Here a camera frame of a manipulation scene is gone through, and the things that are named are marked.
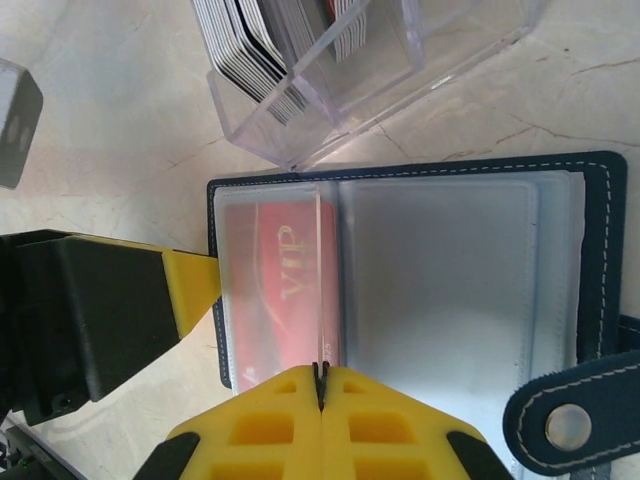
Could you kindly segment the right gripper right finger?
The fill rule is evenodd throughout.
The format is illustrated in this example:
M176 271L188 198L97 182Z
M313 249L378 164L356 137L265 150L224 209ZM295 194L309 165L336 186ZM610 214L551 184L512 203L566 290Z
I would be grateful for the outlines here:
M324 479L510 479L470 424L347 367L319 379Z

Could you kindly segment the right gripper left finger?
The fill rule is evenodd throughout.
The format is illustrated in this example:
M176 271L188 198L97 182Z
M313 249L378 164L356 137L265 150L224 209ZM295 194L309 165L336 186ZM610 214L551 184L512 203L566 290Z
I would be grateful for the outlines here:
M320 479L323 376L291 368L175 427L136 479Z

